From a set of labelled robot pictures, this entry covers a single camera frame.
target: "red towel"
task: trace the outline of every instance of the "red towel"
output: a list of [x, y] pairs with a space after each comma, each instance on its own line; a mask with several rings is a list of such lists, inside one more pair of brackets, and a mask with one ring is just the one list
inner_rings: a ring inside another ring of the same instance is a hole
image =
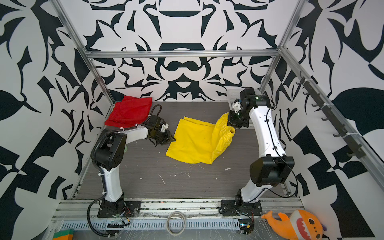
[[113, 127], [133, 127], [144, 122], [152, 106], [152, 98], [125, 96], [121, 103], [116, 103], [105, 125]]

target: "vent grate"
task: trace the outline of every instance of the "vent grate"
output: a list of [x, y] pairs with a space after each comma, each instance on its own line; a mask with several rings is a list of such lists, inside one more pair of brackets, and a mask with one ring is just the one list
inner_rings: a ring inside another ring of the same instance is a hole
[[[148, 220], [131, 220], [131, 224], [126, 226], [124, 230], [165, 230], [166, 219], [148, 219]], [[108, 223], [120, 224], [116, 220], [94, 220], [92, 226], [96, 229], [105, 230]], [[186, 229], [228, 229], [238, 230], [238, 219], [187, 219]], [[182, 219], [171, 219], [169, 228], [171, 230], [182, 229], [184, 222]], [[60, 230], [89, 230], [86, 220], [64, 220]]]

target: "yellow garment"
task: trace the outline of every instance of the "yellow garment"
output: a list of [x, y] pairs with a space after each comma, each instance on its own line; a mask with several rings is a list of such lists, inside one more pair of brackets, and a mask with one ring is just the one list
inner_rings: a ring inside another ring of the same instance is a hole
[[175, 132], [167, 156], [186, 163], [212, 164], [232, 142], [235, 128], [227, 126], [228, 113], [216, 124], [184, 117]]

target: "black and white patterned wall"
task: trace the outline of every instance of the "black and white patterned wall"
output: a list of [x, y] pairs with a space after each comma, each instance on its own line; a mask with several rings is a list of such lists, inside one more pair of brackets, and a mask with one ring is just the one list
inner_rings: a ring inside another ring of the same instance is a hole
[[271, 57], [108, 58], [95, 65], [116, 101], [226, 100], [230, 88], [259, 87]]
[[[384, 2], [310, 0], [288, 49], [340, 112], [384, 158]], [[329, 239], [381, 239], [384, 193], [352, 153], [298, 78], [281, 60], [267, 93], [277, 105], [275, 127], [299, 180], [290, 175], [305, 208]]]
[[[66, 0], [91, 51], [276, 49], [297, 0]], [[258, 87], [270, 57], [135, 58], [96, 62], [115, 100], [226, 100]]]
[[297, 0], [66, 0], [88, 50], [276, 49]]
[[111, 105], [47, 0], [1, 0], [0, 61], [0, 238], [31, 239], [71, 194]]

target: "plush shark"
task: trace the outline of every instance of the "plush shark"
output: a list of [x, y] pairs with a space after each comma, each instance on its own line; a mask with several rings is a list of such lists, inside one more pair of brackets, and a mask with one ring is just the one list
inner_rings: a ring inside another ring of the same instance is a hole
[[295, 210], [291, 217], [279, 213], [281, 221], [272, 216], [272, 211], [264, 214], [268, 224], [281, 237], [289, 240], [319, 240], [323, 236], [323, 226], [315, 215], [304, 210]]

